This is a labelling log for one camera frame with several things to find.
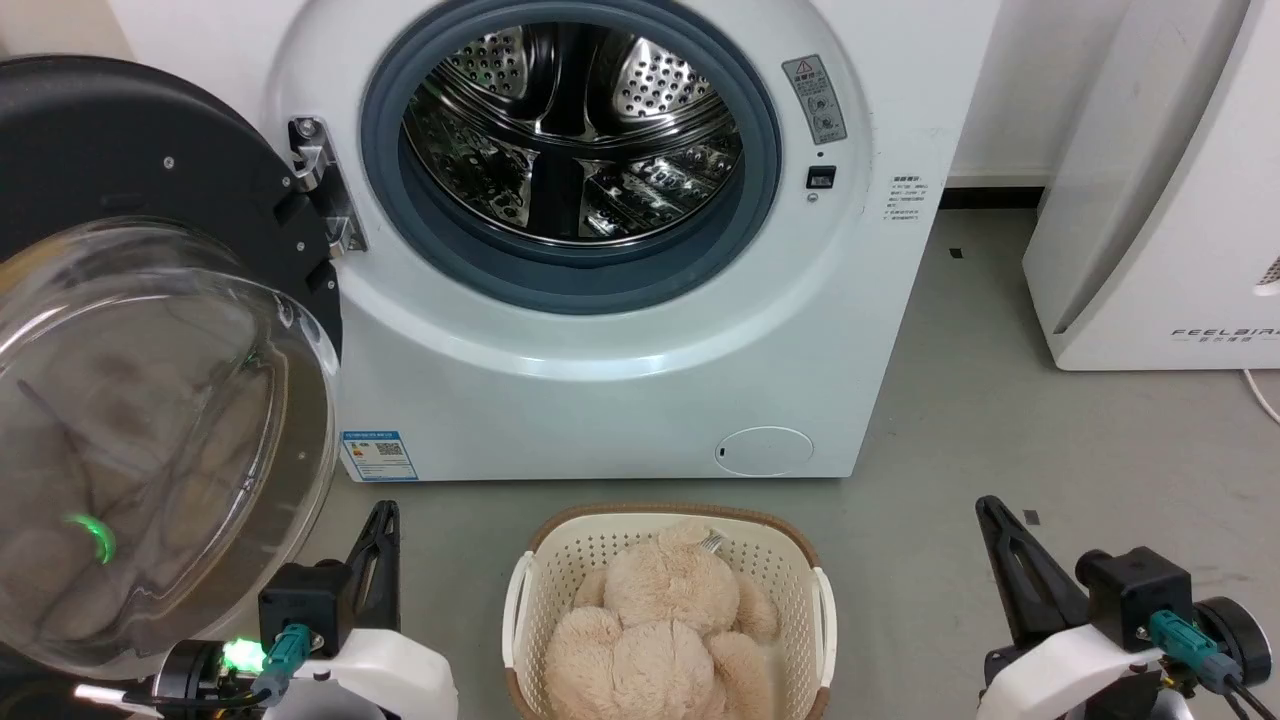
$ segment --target green led light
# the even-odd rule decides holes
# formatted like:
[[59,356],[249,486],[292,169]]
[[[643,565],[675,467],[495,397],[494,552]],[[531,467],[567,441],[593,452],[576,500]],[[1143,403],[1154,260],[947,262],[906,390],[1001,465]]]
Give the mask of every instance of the green led light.
[[93,539],[97,541],[99,562],[106,565],[115,557],[115,534],[111,532],[111,528],[106,527],[106,523],[90,515],[67,515],[63,520],[72,525],[79,525],[88,530],[88,534],[93,536]]
[[257,641],[243,638],[223,644],[223,665],[238,673],[262,673],[266,651]]

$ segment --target laundry basket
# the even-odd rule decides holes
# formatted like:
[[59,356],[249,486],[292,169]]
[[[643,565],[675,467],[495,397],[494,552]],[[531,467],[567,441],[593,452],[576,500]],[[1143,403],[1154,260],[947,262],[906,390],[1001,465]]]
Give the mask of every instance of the laundry basket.
[[543,657],[586,574],[689,518],[704,519],[723,536],[719,556],[754,577],[778,607],[781,633],[768,651],[776,717],[822,717],[836,670],[836,603],[818,555],[799,530],[763,512],[709,505],[598,505],[548,520],[511,575],[502,656],[511,698],[526,720],[556,720]]

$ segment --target metal hinge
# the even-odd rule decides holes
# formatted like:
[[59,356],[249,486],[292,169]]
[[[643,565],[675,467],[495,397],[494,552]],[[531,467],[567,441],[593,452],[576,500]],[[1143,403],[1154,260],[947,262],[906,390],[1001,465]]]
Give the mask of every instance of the metal hinge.
[[289,122],[289,147],[293,151],[293,187],[311,197],[329,231],[329,254],[365,252],[369,243],[342,179],[342,168],[329,143],[329,133],[319,118]]

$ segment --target gray floor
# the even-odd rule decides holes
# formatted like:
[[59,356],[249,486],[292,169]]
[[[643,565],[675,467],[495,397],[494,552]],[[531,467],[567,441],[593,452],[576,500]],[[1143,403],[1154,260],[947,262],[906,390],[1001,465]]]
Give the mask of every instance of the gray floor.
[[[532,532],[576,503],[717,502],[801,528],[840,601],[832,719],[972,717],[1007,628],[973,503],[1037,510],[1070,568],[1148,544],[1280,634],[1271,551],[1280,427],[1234,373],[1066,374],[1043,346],[1019,259],[1030,213],[945,213],[851,479],[356,486],[339,479],[305,560],[343,556],[369,506],[399,501],[404,632],[448,656],[466,720],[516,717],[502,600]],[[948,249],[964,250],[952,259]],[[1260,382],[1280,398],[1280,377]],[[1280,683],[1262,697],[1280,706]],[[1220,700],[1201,717],[1228,717]]]

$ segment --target plush toy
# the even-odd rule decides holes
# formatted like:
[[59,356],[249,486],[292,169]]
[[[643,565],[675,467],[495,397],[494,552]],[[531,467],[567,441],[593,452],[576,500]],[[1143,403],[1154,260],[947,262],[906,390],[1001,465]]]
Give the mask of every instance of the plush toy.
[[557,720],[773,717],[759,643],[776,638],[777,609],[700,544],[709,536],[680,523],[586,577],[547,648]]

